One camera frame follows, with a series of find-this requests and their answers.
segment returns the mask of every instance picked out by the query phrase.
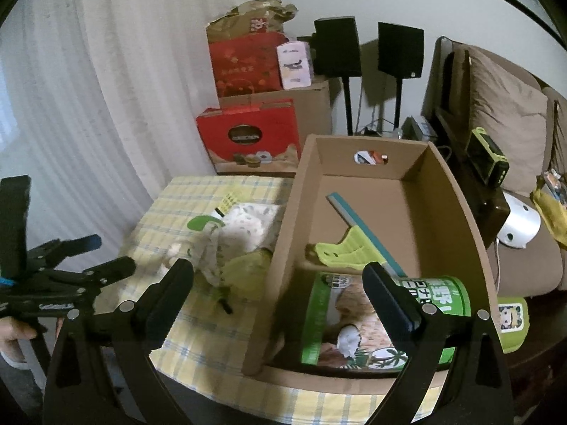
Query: patterned fabric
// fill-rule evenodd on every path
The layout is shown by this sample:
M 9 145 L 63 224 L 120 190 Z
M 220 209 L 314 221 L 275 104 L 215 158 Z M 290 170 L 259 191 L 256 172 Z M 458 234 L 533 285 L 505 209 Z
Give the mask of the patterned fabric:
M 152 283 L 169 246 L 191 241 L 187 221 L 208 214 L 234 186 L 255 203 L 284 204 L 292 180 L 257 176 L 177 177 L 163 190 L 141 219 L 122 253 L 137 269 L 131 278 L 108 286 L 96 301 L 98 312 L 112 311 L 119 302 L 137 300 Z M 383 396 L 329 393 L 265 384 L 240 373 L 257 311 L 257 302 L 230 298 L 227 315 L 202 275 L 169 332 L 163 347 L 152 352 L 158 370 L 219 403 L 289 424 L 350 425 L 364 423 Z M 433 410 L 440 388 L 430 389 L 416 418 Z

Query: yellow cloth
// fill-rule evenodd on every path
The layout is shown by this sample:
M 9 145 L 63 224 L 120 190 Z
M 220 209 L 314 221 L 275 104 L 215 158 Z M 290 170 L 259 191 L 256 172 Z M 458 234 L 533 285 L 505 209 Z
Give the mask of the yellow cloth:
M 563 248 L 567 248 L 567 209 L 551 195 L 542 191 L 545 182 L 540 180 L 532 193 L 532 201 L 547 225 L 551 235 Z
M 122 253 L 137 264 L 135 274 L 104 289 L 97 312 L 114 310 L 119 302 L 137 300 L 152 283 L 169 246 L 191 241 L 187 221 L 209 214 L 234 185 L 247 200 L 284 204 L 292 180 L 257 176 L 177 177 L 141 219 Z M 202 275 L 183 305 L 163 347 L 150 355 L 155 367 L 177 382 L 235 409 L 290 424 L 359 424 L 368 420 L 383 396 L 331 395 L 265 384 L 240 373 L 256 317 L 257 302 L 231 296 L 234 314 L 227 315 Z M 429 415 L 440 388 L 433 388 L 416 418 Z

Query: human hand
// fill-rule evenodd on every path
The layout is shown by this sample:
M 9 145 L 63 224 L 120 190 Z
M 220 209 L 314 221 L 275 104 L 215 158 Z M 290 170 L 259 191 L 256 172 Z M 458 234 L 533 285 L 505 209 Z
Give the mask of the human hand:
M 11 316 L 0 318 L 0 351 L 14 363 L 25 362 L 18 340 L 31 340 L 38 332 L 27 323 Z

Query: white curtain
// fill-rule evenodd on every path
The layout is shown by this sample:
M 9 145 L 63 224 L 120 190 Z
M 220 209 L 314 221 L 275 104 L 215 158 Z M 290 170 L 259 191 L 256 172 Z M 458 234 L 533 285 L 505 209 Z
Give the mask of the white curtain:
M 29 174 L 28 247 L 97 233 L 116 256 L 180 175 L 213 174 L 204 33 L 232 0 L 19 0 L 0 28 L 0 177 Z

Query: speaker stand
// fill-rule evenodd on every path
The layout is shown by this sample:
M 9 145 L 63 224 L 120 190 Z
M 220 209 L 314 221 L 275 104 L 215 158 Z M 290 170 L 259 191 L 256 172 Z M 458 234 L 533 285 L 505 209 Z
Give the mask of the speaker stand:
M 402 82 L 403 79 L 396 78 L 396 113 L 393 118 L 393 128 L 400 127 L 400 107 L 402 106 Z
M 347 134 L 353 135 L 353 108 L 350 103 L 350 78 L 342 77 L 342 89 L 345 91 L 345 109 L 347 111 Z

